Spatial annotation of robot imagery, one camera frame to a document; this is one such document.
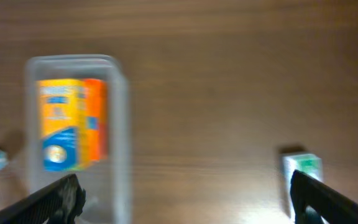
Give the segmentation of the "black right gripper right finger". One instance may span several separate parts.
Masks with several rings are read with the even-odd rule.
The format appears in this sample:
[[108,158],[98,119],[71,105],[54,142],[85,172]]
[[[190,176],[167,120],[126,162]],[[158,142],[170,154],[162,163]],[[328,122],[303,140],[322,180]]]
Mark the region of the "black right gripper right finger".
[[358,224],[357,203],[304,172],[294,171],[290,196],[296,224]]

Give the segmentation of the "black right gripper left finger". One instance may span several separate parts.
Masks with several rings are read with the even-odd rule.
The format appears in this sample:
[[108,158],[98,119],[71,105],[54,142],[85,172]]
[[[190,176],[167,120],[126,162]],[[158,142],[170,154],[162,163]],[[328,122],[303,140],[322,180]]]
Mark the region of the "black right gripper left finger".
[[85,189],[69,174],[0,210],[0,224],[74,223],[85,202]]

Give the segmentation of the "yellow blue medicine box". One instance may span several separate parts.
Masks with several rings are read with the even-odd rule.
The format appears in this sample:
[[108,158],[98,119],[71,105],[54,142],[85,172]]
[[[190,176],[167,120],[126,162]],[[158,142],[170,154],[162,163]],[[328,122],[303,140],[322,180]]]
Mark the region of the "yellow blue medicine box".
[[45,169],[85,169],[90,159],[86,148],[83,82],[69,78],[40,80],[37,87]]

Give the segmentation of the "orange red medicine box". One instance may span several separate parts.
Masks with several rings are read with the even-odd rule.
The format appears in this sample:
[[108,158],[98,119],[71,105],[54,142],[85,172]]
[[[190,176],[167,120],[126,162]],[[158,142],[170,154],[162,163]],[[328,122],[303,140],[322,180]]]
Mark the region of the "orange red medicine box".
[[99,162],[108,154],[106,146],[106,83],[103,80],[87,78],[83,80],[83,84],[85,86],[86,137],[89,156],[93,162]]

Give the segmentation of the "clear plastic container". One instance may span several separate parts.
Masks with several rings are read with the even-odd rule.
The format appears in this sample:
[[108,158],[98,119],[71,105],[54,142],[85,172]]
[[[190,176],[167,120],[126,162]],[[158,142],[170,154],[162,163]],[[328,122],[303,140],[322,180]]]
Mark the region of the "clear plastic container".
[[77,54],[31,58],[25,67],[25,182],[30,194],[66,176],[43,167],[36,82],[58,78],[98,78],[107,84],[108,159],[76,172],[86,191],[77,223],[132,221],[132,162],[129,85],[119,62],[108,55]]

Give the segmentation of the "white green medicine box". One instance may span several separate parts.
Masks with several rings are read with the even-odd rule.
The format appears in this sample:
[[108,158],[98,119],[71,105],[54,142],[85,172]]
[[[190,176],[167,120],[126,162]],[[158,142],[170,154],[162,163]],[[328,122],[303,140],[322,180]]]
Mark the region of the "white green medicine box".
[[283,177],[285,181],[285,189],[287,191],[288,211],[289,217],[292,222],[295,221],[295,212],[293,209],[290,188],[291,178],[295,170],[306,173],[312,178],[322,182],[323,181],[323,165],[322,160],[311,153],[307,152],[294,152],[283,155]]

